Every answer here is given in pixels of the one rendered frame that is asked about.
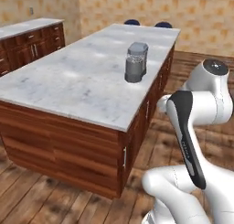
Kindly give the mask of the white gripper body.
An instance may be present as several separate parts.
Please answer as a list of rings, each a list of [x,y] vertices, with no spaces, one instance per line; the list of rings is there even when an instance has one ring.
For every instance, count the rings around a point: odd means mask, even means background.
[[[162,112],[162,113],[166,112],[166,103],[170,97],[171,97],[170,94],[166,94],[158,100],[156,104],[156,108],[159,112]]]

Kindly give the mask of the grey blender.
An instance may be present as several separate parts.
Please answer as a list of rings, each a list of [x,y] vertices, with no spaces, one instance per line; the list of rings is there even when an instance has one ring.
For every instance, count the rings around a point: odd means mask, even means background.
[[[148,45],[143,42],[133,42],[127,50],[124,79],[136,83],[146,74]]]

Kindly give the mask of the dark blue stool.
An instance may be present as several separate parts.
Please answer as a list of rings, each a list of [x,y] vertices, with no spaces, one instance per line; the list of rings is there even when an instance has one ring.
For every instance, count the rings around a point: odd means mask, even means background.
[[[158,22],[154,26],[155,27],[163,27],[163,28],[173,28],[173,26],[169,22],[166,22],[166,21]]]
[[[128,19],[124,22],[125,25],[131,25],[131,26],[140,26],[140,22],[136,19]]]

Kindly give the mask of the wooden island with marble top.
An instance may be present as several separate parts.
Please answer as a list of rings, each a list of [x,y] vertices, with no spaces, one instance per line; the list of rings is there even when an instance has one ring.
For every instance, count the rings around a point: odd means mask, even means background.
[[[0,78],[0,137],[8,158],[119,197],[164,92],[179,33],[113,24]],[[146,74],[136,83],[124,79],[133,42],[148,45]]]

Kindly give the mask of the wooden cupboard run, marble top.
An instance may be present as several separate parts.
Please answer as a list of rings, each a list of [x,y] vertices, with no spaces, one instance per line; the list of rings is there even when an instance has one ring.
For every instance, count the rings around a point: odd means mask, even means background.
[[[64,48],[63,22],[41,17],[0,27],[0,77]]]

